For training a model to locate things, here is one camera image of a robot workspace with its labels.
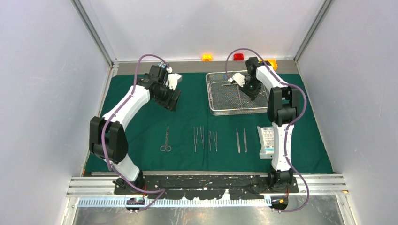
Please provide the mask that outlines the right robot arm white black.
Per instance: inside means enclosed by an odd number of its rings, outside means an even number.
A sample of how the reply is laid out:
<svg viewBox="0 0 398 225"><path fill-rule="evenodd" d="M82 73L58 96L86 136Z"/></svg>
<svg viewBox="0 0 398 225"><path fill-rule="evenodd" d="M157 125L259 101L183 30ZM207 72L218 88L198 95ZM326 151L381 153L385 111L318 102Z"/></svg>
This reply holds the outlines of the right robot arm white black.
<svg viewBox="0 0 398 225"><path fill-rule="evenodd" d="M260 93L261 87L269 91L267 115L274 131L274 154L267 177L267 187L281 192L292 184L291 136L293 123L300 115L301 92L285 82L273 70L270 63L250 57L245 61L247 75L240 88L251 100Z"/></svg>

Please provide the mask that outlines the steel scissors blade pair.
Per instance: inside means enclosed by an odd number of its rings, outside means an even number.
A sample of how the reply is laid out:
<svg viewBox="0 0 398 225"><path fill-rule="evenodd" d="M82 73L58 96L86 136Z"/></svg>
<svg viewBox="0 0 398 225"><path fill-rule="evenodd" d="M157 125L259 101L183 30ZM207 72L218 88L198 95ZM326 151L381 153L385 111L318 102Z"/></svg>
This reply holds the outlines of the steel scissors blade pair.
<svg viewBox="0 0 398 225"><path fill-rule="evenodd" d="M166 129L165 143L164 143L164 145L162 145L160 147L160 151L162 151L162 152L170 152L172 150L172 147L169 146L169 144L168 144L168 139L169 139L169 126L167 126L167 129Z"/></svg>

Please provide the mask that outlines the steel spatula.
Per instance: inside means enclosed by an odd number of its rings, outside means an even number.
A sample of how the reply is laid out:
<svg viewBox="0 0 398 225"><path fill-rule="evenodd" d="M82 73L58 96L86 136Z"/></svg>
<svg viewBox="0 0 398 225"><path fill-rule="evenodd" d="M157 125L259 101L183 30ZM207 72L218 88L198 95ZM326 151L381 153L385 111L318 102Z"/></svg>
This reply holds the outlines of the steel spatula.
<svg viewBox="0 0 398 225"><path fill-rule="evenodd" d="M200 135L201 135L202 149L204 149L205 136L204 136L204 127L203 126L200 127Z"/></svg>

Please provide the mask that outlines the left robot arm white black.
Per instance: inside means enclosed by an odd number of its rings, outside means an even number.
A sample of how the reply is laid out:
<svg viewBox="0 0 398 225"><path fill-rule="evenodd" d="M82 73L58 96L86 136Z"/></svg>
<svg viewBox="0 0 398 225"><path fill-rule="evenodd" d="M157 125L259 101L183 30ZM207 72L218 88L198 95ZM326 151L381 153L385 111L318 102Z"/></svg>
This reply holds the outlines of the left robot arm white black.
<svg viewBox="0 0 398 225"><path fill-rule="evenodd" d="M182 75L170 68L152 65L143 77L138 77L126 95L102 117L94 116L89 126L89 151L104 160L124 177L126 188L139 194L144 188L141 170L128 155L129 144L125 129L137 112L150 100L169 111L176 110L181 91L177 85Z"/></svg>

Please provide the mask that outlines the long steel forceps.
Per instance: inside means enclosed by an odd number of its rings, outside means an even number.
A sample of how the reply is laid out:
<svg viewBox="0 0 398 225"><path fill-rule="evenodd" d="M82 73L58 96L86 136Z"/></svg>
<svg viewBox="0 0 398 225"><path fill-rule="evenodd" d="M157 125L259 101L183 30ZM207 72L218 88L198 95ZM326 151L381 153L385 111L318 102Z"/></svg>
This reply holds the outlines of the long steel forceps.
<svg viewBox="0 0 398 225"><path fill-rule="evenodd" d="M194 127L193 128L193 141L194 141L194 152L197 152L197 141L198 141L198 133L199 133L199 128Z"/></svg>

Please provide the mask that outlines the steel scalpel handle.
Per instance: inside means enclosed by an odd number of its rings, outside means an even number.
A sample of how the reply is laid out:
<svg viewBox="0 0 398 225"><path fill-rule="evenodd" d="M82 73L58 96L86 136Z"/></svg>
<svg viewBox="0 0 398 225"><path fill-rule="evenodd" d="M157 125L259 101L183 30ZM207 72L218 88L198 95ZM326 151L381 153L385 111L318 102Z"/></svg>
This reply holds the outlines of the steel scalpel handle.
<svg viewBox="0 0 398 225"><path fill-rule="evenodd" d="M244 128L244 131L243 131L243 135L244 135L244 150L245 150L245 153L247 153L247 138L246 138L246 130L245 130L245 128Z"/></svg>
<svg viewBox="0 0 398 225"><path fill-rule="evenodd" d="M237 151L238 151L238 153L241 153L240 139L239 139L239 131L238 131L238 129L236 129L236 139L237 139Z"/></svg>

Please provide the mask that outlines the metal mesh tray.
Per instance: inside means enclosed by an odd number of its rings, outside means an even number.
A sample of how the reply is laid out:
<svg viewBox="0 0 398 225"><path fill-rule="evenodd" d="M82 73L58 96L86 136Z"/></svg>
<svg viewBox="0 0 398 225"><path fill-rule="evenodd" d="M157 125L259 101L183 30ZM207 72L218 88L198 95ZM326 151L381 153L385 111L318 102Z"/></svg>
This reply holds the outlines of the metal mesh tray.
<svg viewBox="0 0 398 225"><path fill-rule="evenodd" d="M237 84L229 83L237 71L212 72L205 75L210 112L214 116L265 113L268 108L269 91L263 86L255 100L239 90Z"/></svg>

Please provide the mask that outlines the thin steel tweezers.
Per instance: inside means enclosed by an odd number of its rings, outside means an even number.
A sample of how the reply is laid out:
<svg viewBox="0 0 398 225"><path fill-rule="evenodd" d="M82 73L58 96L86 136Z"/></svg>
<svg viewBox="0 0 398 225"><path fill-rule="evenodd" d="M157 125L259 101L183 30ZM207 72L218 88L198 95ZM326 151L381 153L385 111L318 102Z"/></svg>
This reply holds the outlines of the thin steel tweezers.
<svg viewBox="0 0 398 225"><path fill-rule="evenodd" d="M218 151L218 133L217 132L213 132L213 138L214 138L215 151Z"/></svg>

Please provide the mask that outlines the white paper packet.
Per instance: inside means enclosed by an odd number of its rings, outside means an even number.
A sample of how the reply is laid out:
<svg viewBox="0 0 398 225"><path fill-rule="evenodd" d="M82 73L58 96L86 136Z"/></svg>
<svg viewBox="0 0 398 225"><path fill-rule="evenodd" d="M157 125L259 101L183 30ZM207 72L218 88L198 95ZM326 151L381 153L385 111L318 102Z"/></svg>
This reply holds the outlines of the white paper packet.
<svg viewBox="0 0 398 225"><path fill-rule="evenodd" d="M274 130L272 127L257 126L261 149L260 159L272 159L274 154Z"/></svg>

